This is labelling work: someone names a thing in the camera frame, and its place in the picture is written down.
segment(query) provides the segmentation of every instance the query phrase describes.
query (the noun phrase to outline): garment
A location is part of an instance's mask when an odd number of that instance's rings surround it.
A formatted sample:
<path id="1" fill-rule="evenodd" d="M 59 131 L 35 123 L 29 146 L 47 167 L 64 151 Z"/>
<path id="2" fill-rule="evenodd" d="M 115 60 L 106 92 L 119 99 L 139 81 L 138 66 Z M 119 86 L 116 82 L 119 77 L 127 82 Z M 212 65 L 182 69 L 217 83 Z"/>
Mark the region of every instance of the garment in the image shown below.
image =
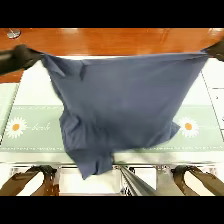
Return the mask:
<path id="1" fill-rule="evenodd" d="M 69 60 L 44 54 L 62 100 L 63 143 L 83 179 L 112 169 L 112 153 L 151 147 L 179 130 L 172 122 L 208 59 L 203 52 Z"/>

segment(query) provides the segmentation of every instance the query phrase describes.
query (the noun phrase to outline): orange wooden floor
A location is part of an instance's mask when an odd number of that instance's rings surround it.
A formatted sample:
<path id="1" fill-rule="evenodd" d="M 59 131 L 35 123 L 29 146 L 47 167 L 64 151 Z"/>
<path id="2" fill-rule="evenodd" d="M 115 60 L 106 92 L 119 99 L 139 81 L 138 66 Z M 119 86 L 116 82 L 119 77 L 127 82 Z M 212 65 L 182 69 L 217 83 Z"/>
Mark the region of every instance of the orange wooden floor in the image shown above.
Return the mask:
<path id="1" fill-rule="evenodd" d="M 17 39 L 0 28 L 0 50 L 26 44 L 38 51 L 64 55 L 138 55 L 195 52 L 219 41 L 223 28 L 20 28 Z M 19 82 L 22 71 L 0 76 Z"/>

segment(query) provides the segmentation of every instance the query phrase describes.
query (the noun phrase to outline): flower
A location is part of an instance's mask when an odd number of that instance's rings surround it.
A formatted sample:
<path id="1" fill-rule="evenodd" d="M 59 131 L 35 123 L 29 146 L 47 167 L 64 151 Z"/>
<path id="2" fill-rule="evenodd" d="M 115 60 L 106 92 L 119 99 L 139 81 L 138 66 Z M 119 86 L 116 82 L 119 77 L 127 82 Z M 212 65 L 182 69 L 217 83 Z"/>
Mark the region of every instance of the flower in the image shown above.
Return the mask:
<path id="1" fill-rule="evenodd" d="M 22 117 L 16 117 L 8 122 L 6 135 L 8 135 L 9 138 L 17 138 L 23 134 L 23 131 L 25 131 L 26 128 L 26 121 Z"/>
<path id="2" fill-rule="evenodd" d="M 190 118 L 182 118 L 179 122 L 182 135 L 187 138 L 196 137 L 199 134 L 199 127 L 196 121 Z"/>

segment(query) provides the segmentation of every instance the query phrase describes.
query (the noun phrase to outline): yellow flower center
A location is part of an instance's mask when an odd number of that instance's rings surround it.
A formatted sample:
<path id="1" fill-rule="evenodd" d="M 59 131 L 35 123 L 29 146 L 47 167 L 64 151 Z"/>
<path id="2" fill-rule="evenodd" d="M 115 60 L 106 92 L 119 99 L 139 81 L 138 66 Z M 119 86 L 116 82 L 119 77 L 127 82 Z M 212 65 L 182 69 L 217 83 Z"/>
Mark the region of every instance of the yellow flower center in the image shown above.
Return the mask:
<path id="1" fill-rule="evenodd" d="M 186 128 L 187 130 L 192 130 L 192 125 L 189 124 L 189 123 L 186 123 L 186 124 L 185 124 L 185 128 Z"/>
<path id="2" fill-rule="evenodd" d="M 13 130 L 13 131 L 17 131 L 17 130 L 19 130 L 19 127 L 20 127 L 19 124 L 14 124 L 14 125 L 12 126 L 12 130 Z"/>

